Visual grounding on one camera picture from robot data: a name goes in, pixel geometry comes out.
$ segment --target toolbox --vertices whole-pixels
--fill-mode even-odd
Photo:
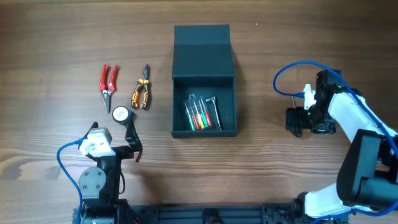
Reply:
[[[173,138],[233,137],[236,122],[235,67],[229,25],[175,26],[173,57]],[[192,131],[184,101],[193,94],[216,97],[222,130]],[[207,104],[217,123],[213,104]]]

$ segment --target wire cutter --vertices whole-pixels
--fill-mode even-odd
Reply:
[[[144,72],[142,73],[142,79],[140,78],[137,81],[137,87],[131,97],[131,107],[134,109],[138,109],[138,93],[141,91],[142,87],[144,87],[144,102],[141,104],[141,108],[144,110],[148,109],[150,102],[148,73],[149,66],[147,64],[145,66]]]
[[[101,92],[102,98],[104,99],[106,112],[109,113],[111,109],[111,96],[116,91],[115,78],[116,72],[118,71],[118,65],[113,68],[109,84],[105,85],[108,68],[109,65],[105,64],[104,68],[102,69],[101,80],[99,81],[99,91]]]

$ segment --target toolbox lid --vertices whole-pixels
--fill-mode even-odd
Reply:
[[[175,26],[173,77],[235,76],[229,25]]]

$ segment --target wooden surface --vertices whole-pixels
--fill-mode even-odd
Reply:
[[[120,68],[114,108],[129,106],[146,63],[153,100],[136,110],[140,163],[123,162],[131,205],[289,202],[335,182],[349,141],[296,138],[284,129],[291,99],[272,89],[296,60],[343,71],[390,127],[398,128],[396,1],[175,1],[0,6],[0,223],[69,223],[75,188],[55,155],[92,122],[125,144],[98,91],[104,63]],[[230,24],[237,71],[239,135],[172,139],[174,25]],[[280,89],[315,84],[319,68],[299,66]],[[95,163],[76,147],[62,161],[75,180]],[[398,215],[353,223],[393,223]]]

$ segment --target red handled pliers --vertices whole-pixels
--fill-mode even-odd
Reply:
[[[114,81],[116,79],[116,72],[118,71],[118,65],[116,65],[113,68],[111,79],[107,86],[105,85],[105,83],[106,83],[106,76],[107,76],[106,74],[108,71],[108,67],[109,65],[105,64],[104,68],[102,69],[101,80],[99,81],[99,91],[101,92],[102,98],[104,99],[106,112],[109,113],[109,111],[111,110],[111,95],[113,94],[113,92],[116,91],[116,84]]]

